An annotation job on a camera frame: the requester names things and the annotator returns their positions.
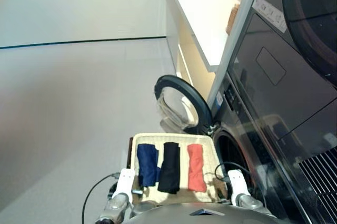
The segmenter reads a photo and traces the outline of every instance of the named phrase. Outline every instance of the gray floor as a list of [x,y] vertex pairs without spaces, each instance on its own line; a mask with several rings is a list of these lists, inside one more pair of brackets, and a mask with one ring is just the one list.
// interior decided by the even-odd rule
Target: gray floor
[[173,73],[165,39],[0,50],[0,223],[80,223],[89,188],[125,167],[129,137],[162,131],[153,86]]

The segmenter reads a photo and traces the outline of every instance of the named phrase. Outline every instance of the black cable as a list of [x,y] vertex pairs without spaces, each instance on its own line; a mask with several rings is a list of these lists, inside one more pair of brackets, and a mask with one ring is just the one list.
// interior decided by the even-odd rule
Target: black cable
[[104,181],[105,179],[109,178],[109,177],[114,177],[115,179],[118,179],[118,176],[119,173],[112,173],[110,175],[107,175],[106,177],[102,178],[100,181],[98,181],[94,186],[91,187],[90,191],[88,192],[85,200],[84,200],[84,203],[83,203],[83,208],[82,208],[82,224],[84,224],[84,212],[85,212],[85,205],[86,205],[86,202],[88,201],[88,198],[91,194],[91,192],[95,189],[95,187],[97,185],[99,185],[102,181]]
[[[239,164],[237,164],[237,163],[235,163],[235,162],[222,162],[222,163],[220,163],[219,165],[217,165],[217,166],[215,167],[215,170],[214,170],[214,175],[215,175],[215,177],[216,177],[218,180],[220,180],[220,181],[223,181],[223,182],[224,182],[224,181],[225,181],[225,178],[220,178],[220,177],[218,177],[217,174],[216,174],[216,171],[217,171],[217,169],[218,169],[221,165],[225,165],[225,164],[230,164],[230,165],[237,166],[239,169],[243,170],[244,172],[246,172],[247,174],[249,174],[250,176],[252,176],[251,173],[250,173],[250,171],[249,171],[248,169],[242,167],[241,165],[239,165]],[[262,195],[262,198],[263,198],[264,207],[267,208],[267,202],[266,202],[265,196],[264,196],[264,194],[263,194],[263,191],[262,191],[261,187],[259,186],[259,184],[256,184],[256,185],[257,185],[258,189],[259,189],[260,192],[261,192],[261,195]]]

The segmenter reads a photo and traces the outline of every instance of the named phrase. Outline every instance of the white countertop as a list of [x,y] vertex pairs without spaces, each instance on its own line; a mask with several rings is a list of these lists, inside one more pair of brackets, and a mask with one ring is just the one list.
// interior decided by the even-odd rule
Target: white countertop
[[220,64],[225,48],[226,27],[232,7],[238,0],[176,0],[191,29],[209,72]]

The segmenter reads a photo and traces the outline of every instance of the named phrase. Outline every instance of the dryer door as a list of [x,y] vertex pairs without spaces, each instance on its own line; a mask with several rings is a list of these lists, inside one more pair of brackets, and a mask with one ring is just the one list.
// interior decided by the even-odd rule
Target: dryer door
[[301,55],[337,87],[337,0],[282,0],[291,36]]
[[166,132],[210,134],[210,108],[189,83],[174,75],[164,75],[157,80],[154,93]]

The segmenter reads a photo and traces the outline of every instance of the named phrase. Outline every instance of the folded clothes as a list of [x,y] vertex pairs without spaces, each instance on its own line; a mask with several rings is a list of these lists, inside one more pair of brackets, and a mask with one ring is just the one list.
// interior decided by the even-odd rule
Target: folded clothes
[[180,148],[178,143],[164,143],[164,161],[159,176],[158,191],[176,194],[180,184]]
[[189,166],[189,190],[206,192],[206,183],[202,168],[204,166],[203,149],[201,144],[190,144],[187,146],[190,156]]
[[160,168],[157,167],[158,150],[152,144],[139,144],[137,148],[139,162],[139,185],[155,186],[158,182]]

